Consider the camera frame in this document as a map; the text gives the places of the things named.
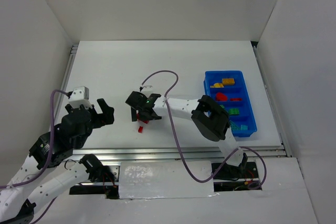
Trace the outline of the large red lego brick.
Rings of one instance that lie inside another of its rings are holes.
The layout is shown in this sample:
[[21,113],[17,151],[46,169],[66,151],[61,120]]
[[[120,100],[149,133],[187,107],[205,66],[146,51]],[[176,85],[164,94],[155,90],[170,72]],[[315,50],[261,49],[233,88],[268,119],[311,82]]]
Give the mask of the large red lego brick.
[[137,119],[139,122],[142,122],[142,123],[144,123],[144,124],[148,124],[148,123],[149,123],[149,120],[145,120],[145,119],[141,118],[139,113],[137,113],[137,117],[136,117],[136,119]]

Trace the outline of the yellow lego brick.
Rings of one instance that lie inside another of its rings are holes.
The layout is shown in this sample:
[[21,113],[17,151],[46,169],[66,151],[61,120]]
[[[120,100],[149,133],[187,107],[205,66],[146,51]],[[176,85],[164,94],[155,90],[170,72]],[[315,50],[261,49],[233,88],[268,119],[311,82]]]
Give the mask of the yellow lego brick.
[[215,83],[213,85],[210,86],[211,88],[223,88],[224,85],[222,83]]

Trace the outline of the orange lego brick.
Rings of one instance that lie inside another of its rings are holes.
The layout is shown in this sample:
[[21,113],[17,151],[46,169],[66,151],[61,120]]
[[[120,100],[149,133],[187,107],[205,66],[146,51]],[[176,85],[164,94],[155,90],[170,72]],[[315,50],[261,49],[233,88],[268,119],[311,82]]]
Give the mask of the orange lego brick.
[[234,78],[223,78],[222,84],[223,86],[233,86],[235,85],[235,79]]

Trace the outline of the green square lego brick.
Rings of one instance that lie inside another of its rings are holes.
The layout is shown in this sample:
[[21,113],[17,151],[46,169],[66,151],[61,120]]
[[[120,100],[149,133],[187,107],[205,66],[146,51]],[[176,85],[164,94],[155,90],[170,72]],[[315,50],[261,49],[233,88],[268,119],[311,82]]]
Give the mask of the green square lego brick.
[[229,109],[229,115],[230,116],[240,115],[239,108],[231,108],[231,109]]

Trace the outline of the red flower lego piece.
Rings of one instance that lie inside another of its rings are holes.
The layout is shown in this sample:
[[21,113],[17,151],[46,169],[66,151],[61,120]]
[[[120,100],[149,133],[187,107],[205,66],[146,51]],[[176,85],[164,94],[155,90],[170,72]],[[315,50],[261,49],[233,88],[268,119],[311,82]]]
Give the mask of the red flower lego piece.
[[227,95],[225,95],[225,94],[223,94],[221,92],[218,92],[215,95],[215,100],[216,101],[220,101],[220,102],[224,102],[224,101],[228,100],[228,97],[227,97]]

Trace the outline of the light blue oval lego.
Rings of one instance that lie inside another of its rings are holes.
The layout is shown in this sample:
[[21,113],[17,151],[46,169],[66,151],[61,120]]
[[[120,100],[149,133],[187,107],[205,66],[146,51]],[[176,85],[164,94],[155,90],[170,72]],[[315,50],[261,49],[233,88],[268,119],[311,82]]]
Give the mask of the light blue oval lego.
[[248,126],[247,125],[241,125],[240,129],[241,130],[248,130]]

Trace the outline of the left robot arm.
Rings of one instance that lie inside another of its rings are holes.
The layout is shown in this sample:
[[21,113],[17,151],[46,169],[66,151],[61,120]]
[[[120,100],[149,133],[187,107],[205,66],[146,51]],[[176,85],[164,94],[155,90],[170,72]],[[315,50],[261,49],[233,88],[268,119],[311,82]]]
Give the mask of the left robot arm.
[[70,158],[74,150],[84,146],[94,129],[114,123],[114,108],[108,106],[104,99],[98,99],[97,103],[101,113],[97,113],[93,106],[73,108],[67,104],[67,114],[61,122],[41,135],[30,148],[19,171],[1,189],[1,223],[30,223],[44,205],[78,183],[114,183],[110,168],[94,154],[84,155],[61,175],[43,181]]

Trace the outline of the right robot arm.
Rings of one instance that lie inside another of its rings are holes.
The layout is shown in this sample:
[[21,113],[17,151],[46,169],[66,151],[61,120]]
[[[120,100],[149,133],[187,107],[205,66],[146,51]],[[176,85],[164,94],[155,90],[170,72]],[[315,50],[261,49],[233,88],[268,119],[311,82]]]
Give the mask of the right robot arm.
[[147,97],[140,91],[132,91],[125,103],[131,107],[133,121],[161,120],[167,116],[191,120],[204,138],[218,143],[220,151],[229,157],[226,162],[229,167],[244,171],[247,155],[233,136],[229,114],[210,96],[185,100],[157,93]]

